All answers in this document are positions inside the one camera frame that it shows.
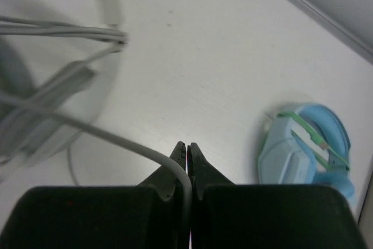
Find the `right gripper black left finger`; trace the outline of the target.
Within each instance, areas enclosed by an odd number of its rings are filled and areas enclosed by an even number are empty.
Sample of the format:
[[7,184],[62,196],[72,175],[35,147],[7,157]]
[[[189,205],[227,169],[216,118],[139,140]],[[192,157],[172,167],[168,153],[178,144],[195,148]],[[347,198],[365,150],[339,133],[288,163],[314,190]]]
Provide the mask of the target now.
[[136,186],[34,187],[1,231],[2,248],[188,248],[182,186],[160,166]]

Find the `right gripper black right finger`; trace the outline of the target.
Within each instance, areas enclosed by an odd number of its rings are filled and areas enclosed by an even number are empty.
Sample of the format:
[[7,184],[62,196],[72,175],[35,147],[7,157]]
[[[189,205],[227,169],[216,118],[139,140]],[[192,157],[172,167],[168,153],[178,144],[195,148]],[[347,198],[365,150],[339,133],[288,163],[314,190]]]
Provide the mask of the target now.
[[365,248],[345,198],[323,185],[237,185],[188,146],[193,248]]

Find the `white grey headphones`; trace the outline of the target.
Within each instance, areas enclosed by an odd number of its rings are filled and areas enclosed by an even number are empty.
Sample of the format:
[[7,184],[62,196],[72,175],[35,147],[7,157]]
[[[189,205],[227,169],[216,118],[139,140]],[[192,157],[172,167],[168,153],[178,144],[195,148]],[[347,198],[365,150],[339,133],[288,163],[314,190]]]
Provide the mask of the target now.
[[1,0],[1,180],[80,135],[8,99],[94,122],[128,41],[121,21],[119,0]]

